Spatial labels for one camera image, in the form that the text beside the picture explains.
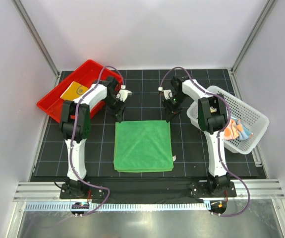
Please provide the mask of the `yellow blue hello towel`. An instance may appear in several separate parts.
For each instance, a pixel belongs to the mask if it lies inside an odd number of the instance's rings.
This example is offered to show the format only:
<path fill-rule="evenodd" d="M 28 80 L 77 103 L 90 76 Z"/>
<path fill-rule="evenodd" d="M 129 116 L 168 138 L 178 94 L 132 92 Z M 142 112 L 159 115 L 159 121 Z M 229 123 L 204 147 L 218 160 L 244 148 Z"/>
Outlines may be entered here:
<path fill-rule="evenodd" d="M 82 96 L 89 90 L 86 86 L 73 81 L 69 87 L 61 94 L 60 98 L 63 100 L 73 101 L 78 97 Z"/>

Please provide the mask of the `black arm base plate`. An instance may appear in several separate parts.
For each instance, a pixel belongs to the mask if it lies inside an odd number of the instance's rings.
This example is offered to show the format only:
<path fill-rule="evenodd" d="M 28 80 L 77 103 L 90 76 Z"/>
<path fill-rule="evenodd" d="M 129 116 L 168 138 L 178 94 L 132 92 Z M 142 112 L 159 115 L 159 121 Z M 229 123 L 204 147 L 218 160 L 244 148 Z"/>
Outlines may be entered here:
<path fill-rule="evenodd" d="M 184 204 L 237 196 L 233 182 L 213 185 L 204 177 L 92 177 L 92 186 L 67 178 L 55 186 L 61 199 L 118 204 Z"/>

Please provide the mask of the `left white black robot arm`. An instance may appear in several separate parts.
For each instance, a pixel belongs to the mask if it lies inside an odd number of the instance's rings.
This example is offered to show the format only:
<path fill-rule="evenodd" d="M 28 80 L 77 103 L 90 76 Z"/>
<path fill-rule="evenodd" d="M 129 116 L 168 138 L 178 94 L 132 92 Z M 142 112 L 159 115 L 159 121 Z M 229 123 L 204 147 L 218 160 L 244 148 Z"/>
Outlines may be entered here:
<path fill-rule="evenodd" d="M 132 91 L 109 76 L 106 80 L 97 80 L 76 98 L 64 100 L 59 126 L 67 147 L 68 171 L 61 186 L 63 193 L 84 198 L 89 187 L 100 188 L 85 181 L 85 143 L 91 132 L 90 111 L 98 103 L 105 102 L 116 121 L 121 122 L 126 101 L 131 95 Z"/>

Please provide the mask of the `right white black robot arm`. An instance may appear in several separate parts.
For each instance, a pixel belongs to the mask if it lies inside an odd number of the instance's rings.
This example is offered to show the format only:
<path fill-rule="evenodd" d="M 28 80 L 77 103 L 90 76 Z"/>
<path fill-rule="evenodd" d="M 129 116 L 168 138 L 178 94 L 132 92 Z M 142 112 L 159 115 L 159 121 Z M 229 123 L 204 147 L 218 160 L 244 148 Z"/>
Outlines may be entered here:
<path fill-rule="evenodd" d="M 174 91 L 164 90 L 162 83 L 158 87 L 158 92 L 164 96 L 162 104 L 166 122 L 172 121 L 182 112 L 181 104 L 187 97 L 197 104 L 197 123 L 206 137 L 209 154 L 207 191 L 211 196 L 220 196 L 230 187 L 230 174 L 224 162 L 224 129 L 229 122 L 229 107 L 221 94 L 207 91 L 188 76 L 174 76 L 171 85 Z"/>

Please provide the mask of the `green towel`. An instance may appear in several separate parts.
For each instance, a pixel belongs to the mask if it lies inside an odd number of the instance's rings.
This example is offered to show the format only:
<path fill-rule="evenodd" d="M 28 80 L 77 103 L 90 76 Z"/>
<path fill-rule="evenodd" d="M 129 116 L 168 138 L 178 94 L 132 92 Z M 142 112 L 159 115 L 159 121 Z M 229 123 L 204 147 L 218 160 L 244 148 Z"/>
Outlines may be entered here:
<path fill-rule="evenodd" d="M 121 173 L 160 173 L 174 168 L 171 125 L 164 120 L 115 124 L 114 169 Z"/>

